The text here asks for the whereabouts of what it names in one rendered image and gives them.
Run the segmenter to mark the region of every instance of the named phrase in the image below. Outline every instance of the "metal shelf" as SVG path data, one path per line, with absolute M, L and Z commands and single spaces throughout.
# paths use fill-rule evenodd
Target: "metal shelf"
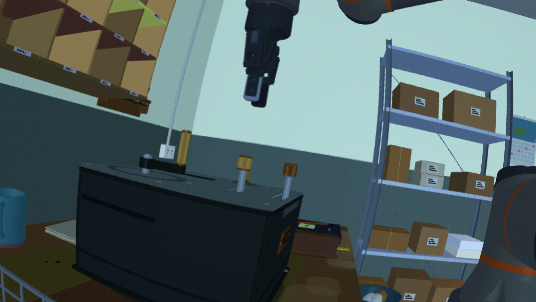
M 466 141 L 487 145 L 510 140 L 510 136 L 508 135 L 489 132 L 429 116 L 394 109 L 391 107 L 388 107 L 385 110 L 391 112 L 391 124 L 420 129 L 432 133 L 444 134 Z M 384 116 L 385 114 L 382 112 L 380 114 L 381 121 L 383 121 Z
M 461 193 L 461 192 L 455 192 L 455 191 L 449 191 L 449 190 L 443 190 L 443 189 L 434 189 L 434 188 L 406 184 L 406 183 L 390 181 L 390 180 L 378 179 L 378 184 L 425 191 L 425 192 L 432 192 L 432 193 L 438 193 L 438 194 L 452 195 L 452 196 L 458 196 L 458 197 L 464 197 L 464 198 L 480 199 L 480 200 L 485 200 L 485 201 L 491 201 L 493 199 L 492 197 L 487 197 L 487 196 L 467 194 L 467 193 Z
M 393 68 L 412 72 L 415 74 L 431 77 L 437 80 L 450 82 L 453 84 L 469 87 L 483 91 L 486 98 L 491 98 L 491 91 L 506 84 L 506 135 L 484 131 L 460 125 L 448 121 L 439 120 L 427 116 L 405 112 L 391 108 L 392 93 L 392 70 Z M 390 185 L 428 191 L 451 196 L 465 197 L 476 199 L 473 213 L 473 222 L 469 236 L 474 236 L 478 217 L 480 214 L 480 203 L 482 200 L 491 201 L 492 198 L 478 196 L 467 193 L 453 192 L 449 190 L 432 189 L 428 187 L 416 186 L 412 184 L 398 183 L 383 180 L 385 168 L 385 157 L 387 155 L 387 145 L 389 139 L 390 124 L 420 129 L 432 133 L 444 134 L 447 136 L 463 139 L 466 141 L 482 144 L 482 165 L 480 174 L 485 175 L 488 161 L 488 148 L 490 144 L 504 142 L 504 163 L 508 166 L 510 162 L 510 150 L 512 146 L 512 116 L 513 116 L 513 73 L 506 72 L 506 76 L 482 70 L 454 61 L 445 60 L 439 57 L 430 56 L 420 52 L 392 46 L 392 41 L 387 40 L 385 55 L 380 58 L 380 87 L 378 101 L 378 119 L 376 124 L 376 141 L 374 145 L 374 156 L 371 167 L 370 184 L 367 192 L 367 201 L 361 219 L 358 240 L 354 248 L 354 258 L 356 261 L 357 275 L 361 273 L 363 262 L 366 255 L 395 257 L 417 260 L 433 260 L 461 263 L 458 278 L 463 279 L 467 264 L 476 264 L 478 260 L 456 258 L 445 251 L 443 256 L 418 255 L 410 249 L 403 252 L 389 250 L 378 250 L 368 248 L 376 211 L 378 209 L 378 200 L 380 198 L 381 186 Z

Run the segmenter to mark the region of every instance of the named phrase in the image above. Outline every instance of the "white label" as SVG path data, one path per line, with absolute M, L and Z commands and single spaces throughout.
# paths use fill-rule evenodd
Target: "white label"
M 15 48 L 13 49 L 14 52 L 18 52 L 20 53 L 21 55 L 25 55 L 27 57 L 31 57 L 32 56 L 32 53 L 27 51 L 27 50 L 24 50 L 22 48 L 18 48 L 17 46 L 15 46 Z
M 471 115 L 480 116 L 480 109 L 471 107 Z
M 402 300 L 404 300 L 404 301 L 415 301 L 415 296 L 416 295 L 417 294 L 405 293 L 404 294 L 404 299 L 402 299 Z
M 439 241 L 439 238 L 428 237 L 428 242 L 426 242 L 426 245 L 437 246 L 438 241 Z
M 76 73 L 76 69 L 71 68 L 71 67 L 69 67 L 67 65 L 63 65 L 63 70 L 68 71 L 68 72 L 72 72 L 72 73 Z
M 437 178 L 435 177 L 428 177 L 426 179 L 426 183 L 430 186 L 437 186 Z
M 486 182 L 481 181 L 481 180 L 477 180 L 475 188 L 484 190 L 486 188 Z
M 114 37 L 116 37 L 117 39 L 121 40 L 121 41 L 125 41 L 125 38 L 121 37 L 120 35 L 118 34 L 115 34 Z
M 426 106 L 426 100 L 423 98 L 415 97 L 415 105 Z
M 428 165 L 428 172 L 439 173 L 438 165 Z
M 86 20 L 89 23 L 93 23 L 93 20 L 90 17 L 88 17 L 88 16 L 86 16 L 84 14 L 80 14 L 80 18 Z

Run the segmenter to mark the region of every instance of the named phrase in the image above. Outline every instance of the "shelf board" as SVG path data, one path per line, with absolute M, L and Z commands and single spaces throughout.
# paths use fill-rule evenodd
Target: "shelf board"
M 457 258 L 451 255 L 449 252 L 445 251 L 443 256 L 434 256 L 434 255 L 423 255 L 415 254 L 409 247 L 406 252 L 382 250 L 382 249 L 373 249 L 368 248 L 366 250 L 361 250 L 361 254 L 371 255 L 371 256 L 381 256 L 381 257 L 390 257 L 390 258 L 403 258 L 403 259 L 415 259 L 415 260 L 430 260 L 430 261 L 441 261 L 441 262 L 454 262 L 454 263 L 469 263 L 469 264 L 478 264 L 477 259 L 467 259 L 467 258 Z
M 389 123 L 392 124 L 411 127 L 432 133 L 444 134 L 466 141 L 487 145 L 510 140 L 510 136 L 508 135 L 489 132 L 486 130 L 407 112 L 404 110 L 388 107 L 387 111 L 391 112 Z M 383 120 L 383 118 L 384 112 L 381 113 L 380 120 Z
M 491 92 L 511 80 L 490 72 L 409 49 L 389 46 L 393 50 L 393 68 L 450 82 L 483 92 Z
M 491 201 L 493 199 L 493 197 L 487 197 L 487 196 L 481 196 L 481 195 L 475 195 L 475 194 L 467 194 L 467 193 L 461 193 L 461 192 L 443 190 L 443 189 L 434 189 L 430 187 L 406 184 L 406 183 L 384 180 L 384 179 L 378 179 L 378 183 L 382 185 L 393 186 L 393 187 L 407 188 L 407 189 L 439 193 L 439 194 L 444 194 L 444 195 L 452 195 L 452 196 L 471 198 L 471 199 L 478 199 L 478 200 L 485 200 L 485 201 Z
M 15 47 L 0 43 L 0 68 L 65 87 L 94 97 L 146 100 L 139 94 L 134 97 L 127 89 L 117 85 L 101 84 L 101 80 L 82 72 L 66 71 L 64 66 L 35 54 L 26 56 L 14 51 Z

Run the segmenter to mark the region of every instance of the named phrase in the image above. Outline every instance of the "white box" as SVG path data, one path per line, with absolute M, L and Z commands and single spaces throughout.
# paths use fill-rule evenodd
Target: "white box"
M 434 189 L 443 189 L 443 176 L 431 175 L 426 173 L 413 172 L 411 183 L 414 185 L 430 187 Z
M 480 259 L 481 251 L 477 250 L 463 250 L 455 247 L 454 245 L 447 242 L 445 245 L 445 251 L 456 258 L 467 258 L 467 259 Z
M 427 160 L 415 162 L 413 173 L 426 173 L 436 176 L 445 176 L 445 164 L 438 164 Z
M 450 233 L 447 238 L 447 243 L 450 243 L 455 248 L 461 250 L 482 251 L 482 248 L 484 247 L 484 242 L 464 234 Z

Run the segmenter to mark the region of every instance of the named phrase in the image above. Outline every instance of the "brass cap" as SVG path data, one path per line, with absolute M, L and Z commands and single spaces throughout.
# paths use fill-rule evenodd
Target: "brass cap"
M 296 177 L 296 173 L 298 173 L 298 165 L 289 163 L 285 164 L 285 167 L 283 168 L 283 175 Z
M 253 164 L 253 157 L 240 155 L 238 156 L 238 164 L 236 168 L 243 171 L 251 171 L 251 165 Z

